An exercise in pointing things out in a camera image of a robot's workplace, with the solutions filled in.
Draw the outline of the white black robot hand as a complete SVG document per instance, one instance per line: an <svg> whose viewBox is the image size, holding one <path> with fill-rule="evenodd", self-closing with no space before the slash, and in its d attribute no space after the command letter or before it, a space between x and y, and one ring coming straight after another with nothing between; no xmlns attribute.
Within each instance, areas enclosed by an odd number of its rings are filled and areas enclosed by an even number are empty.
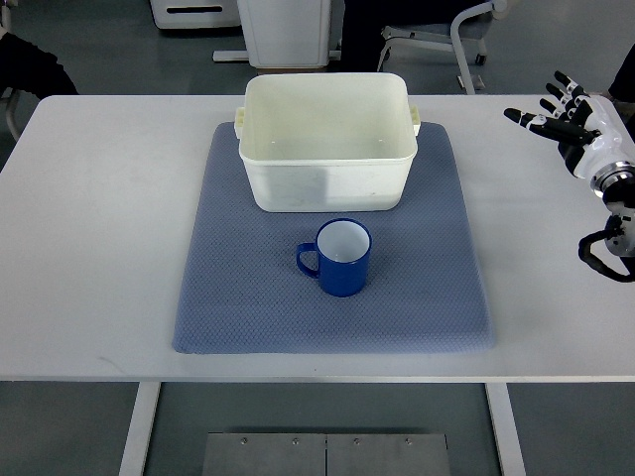
<svg viewBox="0 0 635 476"><path fill-rule="evenodd" d="M504 110L513 123L558 144L567 170L595 187L611 176L634 175L634 158L624 149L617 122L595 96L566 74L556 71L555 83L546 85L553 99L540 101L543 114Z"/></svg>

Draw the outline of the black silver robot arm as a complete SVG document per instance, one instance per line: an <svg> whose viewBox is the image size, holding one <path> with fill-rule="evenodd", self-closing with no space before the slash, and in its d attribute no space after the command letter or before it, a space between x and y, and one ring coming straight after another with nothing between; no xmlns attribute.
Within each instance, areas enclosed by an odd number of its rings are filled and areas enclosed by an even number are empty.
<svg viewBox="0 0 635 476"><path fill-rule="evenodd" d="M634 166L620 161L600 169L590 181L593 191L610 212L604 228L583 237L578 257L600 275L618 283L634 282ZM595 256L591 247L603 242L618 257L627 274L621 274Z"/></svg>

